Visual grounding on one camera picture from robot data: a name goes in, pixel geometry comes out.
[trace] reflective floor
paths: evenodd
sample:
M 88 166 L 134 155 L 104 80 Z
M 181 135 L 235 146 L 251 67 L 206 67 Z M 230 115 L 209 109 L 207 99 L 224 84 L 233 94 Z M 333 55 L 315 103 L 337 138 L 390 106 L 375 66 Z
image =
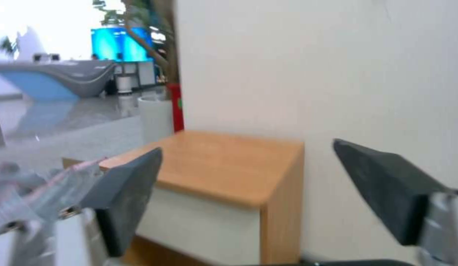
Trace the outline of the reflective floor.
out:
M 0 148 L 136 116 L 137 98 L 153 91 L 77 101 L 0 101 Z

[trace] blue screen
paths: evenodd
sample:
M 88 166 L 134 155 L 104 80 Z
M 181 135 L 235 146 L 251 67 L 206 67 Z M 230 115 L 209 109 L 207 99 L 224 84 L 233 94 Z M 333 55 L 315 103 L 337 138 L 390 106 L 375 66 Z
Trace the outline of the blue screen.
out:
M 133 28 L 132 31 L 153 47 L 151 37 L 144 28 Z M 92 53 L 97 54 L 99 59 L 118 61 L 117 53 L 121 52 L 125 62 L 152 61 L 147 58 L 145 49 L 128 36 L 123 27 L 92 29 L 91 39 Z

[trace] tree trunk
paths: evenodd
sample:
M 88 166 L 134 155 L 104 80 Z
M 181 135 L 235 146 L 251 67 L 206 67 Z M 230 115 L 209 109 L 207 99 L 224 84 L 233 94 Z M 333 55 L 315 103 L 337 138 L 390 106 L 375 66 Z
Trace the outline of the tree trunk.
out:
M 140 46 L 142 46 L 145 51 L 153 57 L 155 60 L 155 63 L 158 64 L 165 72 L 168 72 L 169 64 L 168 61 L 165 60 L 160 54 L 158 54 L 157 51 L 155 51 L 148 43 L 142 39 L 139 35 L 137 35 L 135 32 L 132 31 L 132 28 L 130 26 L 130 10 L 131 10 L 131 5 L 132 5 L 132 0 L 125 0 L 124 5 L 126 6 L 126 11 L 124 13 L 124 26 L 126 27 L 126 32 L 127 34 L 133 38 Z

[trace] potted tree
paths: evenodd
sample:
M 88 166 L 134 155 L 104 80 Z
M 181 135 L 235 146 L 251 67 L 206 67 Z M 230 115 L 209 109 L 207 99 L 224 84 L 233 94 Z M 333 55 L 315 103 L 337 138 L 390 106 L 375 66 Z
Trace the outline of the potted tree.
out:
M 180 91 L 180 74 L 178 71 L 178 55 L 175 38 L 174 1 L 173 0 L 122 0 L 126 10 L 106 9 L 105 0 L 94 0 L 93 4 L 105 12 L 102 25 L 123 25 L 127 34 L 133 38 L 147 54 L 154 59 L 155 64 L 163 70 L 165 85 L 172 100 L 174 130 L 183 129 L 183 112 Z M 133 32 L 132 24 L 141 25 L 151 34 L 152 28 L 157 28 L 165 35 L 166 57 L 160 55 L 153 47 Z

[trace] gray floor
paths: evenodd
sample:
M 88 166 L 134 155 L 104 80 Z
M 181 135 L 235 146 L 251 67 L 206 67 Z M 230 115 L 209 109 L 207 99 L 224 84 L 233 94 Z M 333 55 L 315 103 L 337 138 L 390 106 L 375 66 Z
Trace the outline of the gray floor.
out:
M 45 172 L 60 168 L 62 157 L 95 160 L 137 148 L 143 145 L 139 96 L 0 102 L 0 163 Z

